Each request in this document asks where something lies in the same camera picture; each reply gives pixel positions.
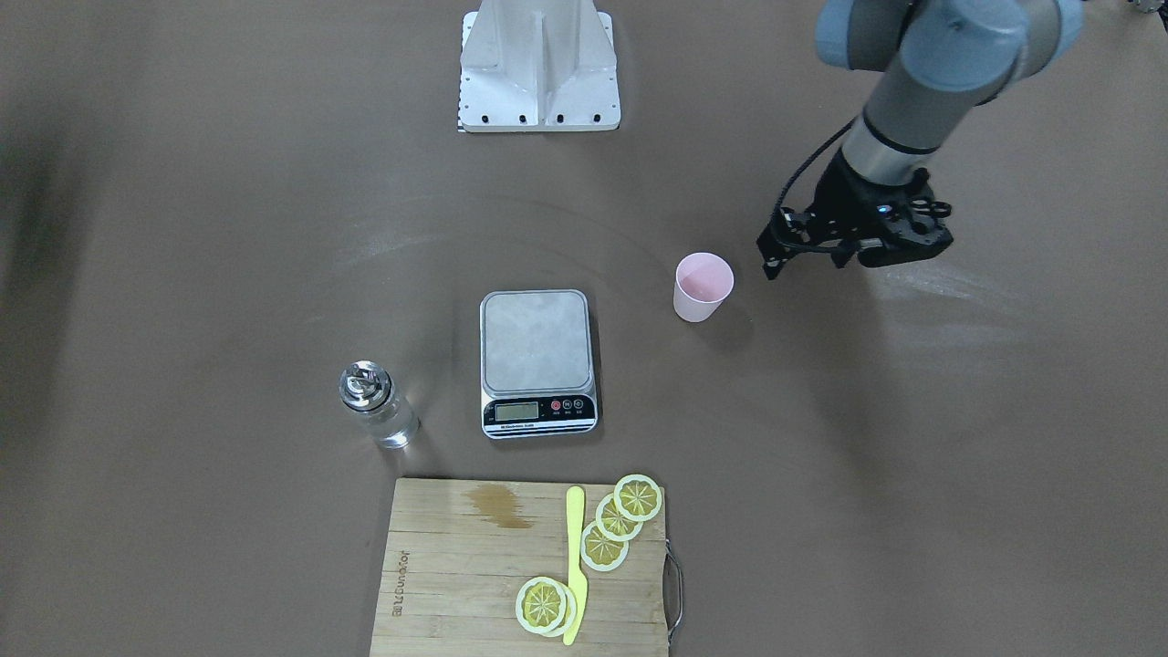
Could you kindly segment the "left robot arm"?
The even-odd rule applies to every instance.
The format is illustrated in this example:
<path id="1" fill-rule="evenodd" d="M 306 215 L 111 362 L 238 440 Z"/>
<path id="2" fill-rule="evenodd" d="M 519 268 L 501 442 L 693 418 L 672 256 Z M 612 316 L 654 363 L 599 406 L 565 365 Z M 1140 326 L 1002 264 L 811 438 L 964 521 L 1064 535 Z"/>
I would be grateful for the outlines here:
<path id="1" fill-rule="evenodd" d="M 815 25 L 822 62 L 880 72 L 858 117 L 821 146 L 830 162 L 812 203 L 777 200 L 756 249 L 773 279 L 802 254 L 834 267 L 931 260 L 953 242 L 952 205 L 926 162 L 972 109 L 1059 58 L 1083 28 L 1079 1 L 829 1 Z"/>

